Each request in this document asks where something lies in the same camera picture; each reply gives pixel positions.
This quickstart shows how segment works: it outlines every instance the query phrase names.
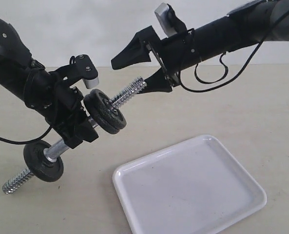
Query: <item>beige table surface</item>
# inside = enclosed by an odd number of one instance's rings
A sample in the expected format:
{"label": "beige table surface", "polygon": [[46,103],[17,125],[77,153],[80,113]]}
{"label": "beige table surface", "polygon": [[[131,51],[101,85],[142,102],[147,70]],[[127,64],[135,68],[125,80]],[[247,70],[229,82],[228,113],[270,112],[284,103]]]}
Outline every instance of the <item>beige table surface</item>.
{"label": "beige table surface", "polygon": [[[240,67],[231,67],[234,75]],[[99,89],[113,96],[137,76],[157,68],[112,71],[99,68]],[[200,67],[207,79],[220,66]],[[183,80],[198,87],[193,70]],[[82,82],[78,87],[87,94]],[[252,65],[233,84],[193,94],[135,97],[122,112],[128,126],[116,136],[99,130],[93,144],[83,143],[63,156],[65,172],[55,183],[33,178],[13,195],[2,184],[25,167],[23,146],[0,142],[0,234],[130,234],[112,184],[118,166],[201,134],[217,137],[265,189],[264,209],[223,234],[289,234],[289,65]],[[43,117],[0,86],[0,136],[28,140],[47,128]],[[54,143],[56,133],[45,138]]]}

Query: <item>white tray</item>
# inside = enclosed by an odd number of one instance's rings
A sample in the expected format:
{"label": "white tray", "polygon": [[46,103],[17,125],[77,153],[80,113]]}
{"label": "white tray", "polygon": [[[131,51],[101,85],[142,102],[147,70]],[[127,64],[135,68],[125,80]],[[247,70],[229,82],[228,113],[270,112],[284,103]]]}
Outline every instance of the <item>white tray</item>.
{"label": "white tray", "polygon": [[209,135],[127,163],[113,182],[134,234],[216,234],[267,202],[260,185]]}

